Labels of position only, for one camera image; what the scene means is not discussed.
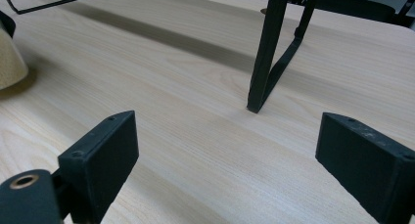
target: wooden table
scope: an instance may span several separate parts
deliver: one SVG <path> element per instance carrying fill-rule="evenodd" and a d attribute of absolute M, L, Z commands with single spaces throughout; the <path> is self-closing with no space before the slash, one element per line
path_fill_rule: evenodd
<path fill-rule="evenodd" d="M 266 3 L 81 0 L 17 16 L 0 0 L 30 68 L 0 92 L 0 181 L 56 170 L 102 119 L 135 110 L 140 157 L 105 223 L 375 223 L 314 158 L 321 114 L 415 150 L 415 33 L 315 11 L 255 114 L 245 106 Z M 301 13 L 288 6 L 276 58 Z"/>

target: black clamp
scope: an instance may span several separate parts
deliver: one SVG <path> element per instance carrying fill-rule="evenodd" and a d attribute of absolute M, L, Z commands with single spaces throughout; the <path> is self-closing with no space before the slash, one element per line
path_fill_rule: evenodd
<path fill-rule="evenodd" d="M 0 185 L 2 223 L 100 223 L 138 158 L 134 112 L 112 115 L 58 156 L 59 169 Z"/>
<path fill-rule="evenodd" d="M 323 113 L 316 158 L 379 223 L 409 223 L 414 151 L 353 118 Z"/>

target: screw hole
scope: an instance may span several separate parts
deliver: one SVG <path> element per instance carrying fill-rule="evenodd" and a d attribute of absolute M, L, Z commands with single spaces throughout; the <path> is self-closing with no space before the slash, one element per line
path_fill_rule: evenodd
<path fill-rule="evenodd" d="M 75 151 L 71 155 L 72 157 L 82 157 L 83 151 Z"/>
<path fill-rule="evenodd" d="M 14 190 L 26 188 L 35 183 L 38 179 L 39 176 L 36 174 L 25 175 L 13 181 L 12 184 L 10 184 L 10 188 Z"/>

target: table surface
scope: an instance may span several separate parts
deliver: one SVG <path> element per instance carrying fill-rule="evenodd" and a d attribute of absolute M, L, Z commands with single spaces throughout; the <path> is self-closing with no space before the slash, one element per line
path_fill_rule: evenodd
<path fill-rule="evenodd" d="M 255 114 L 246 104 L 266 4 L 81 0 L 18 16 L 0 0 L 30 68 L 0 92 L 0 181 L 56 170 L 101 120 L 135 110 L 140 157 L 104 223 L 376 223 L 314 158 L 321 115 L 415 150 L 415 33 L 315 11 Z M 288 5 L 275 59 L 301 13 Z"/>

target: black plastic bracket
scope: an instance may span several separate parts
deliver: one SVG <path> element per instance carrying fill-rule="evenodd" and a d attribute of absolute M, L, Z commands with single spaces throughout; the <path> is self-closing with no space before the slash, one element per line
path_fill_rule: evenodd
<path fill-rule="evenodd" d="M 24 10 L 18 10 L 15 7 L 15 5 L 13 5 L 12 0 L 6 0 L 6 1 L 7 1 L 7 3 L 9 3 L 9 6 L 12 8 L 12 10 L 14 12 L 21 15 L 21 14 L 25 14 L 25 13 L 30 13 L 30 12 L 34 12 L 34 11 L 43 10 L 43 9 L 46 9 L 46 8 L 49 8 L 49 7 L 59 6 L 59 5 L 66 4 L 66 3 L 69 3 L 69 2 L 73 2 L 73 1 L 77 1 L 77 0 L 61 0 L 61 1 L 49 3 L 49 4 L 46 4 L 46 5 L 42 5 L 42 6 L 37 6 L 37 7 L 29 8 L 29 9 L 24 9 Z"/>
<path fill-rule="evenodd" d="M 316 158 L 379 223 L 409 223 L 414 151 L 353 118 L 323 113 Z"/>
<path fill-rule="evenodd" d="M 293 42 L 271 69 L 288 0 L 268 0 L 262 35 L 254 64 L 254 72 L 251 78 L 247 105 L 249 111 L 255 113 L 260 111 L 285 68 L 290 63 L 304 38 L 316 2 L 317 0 L 307 0 Z"/>
<path fill-rule="evenodd" d="M 134 112 L 112 115 L 59 157 L 0 185 L 1 223 L 100 223 L 138 158 Z"/>

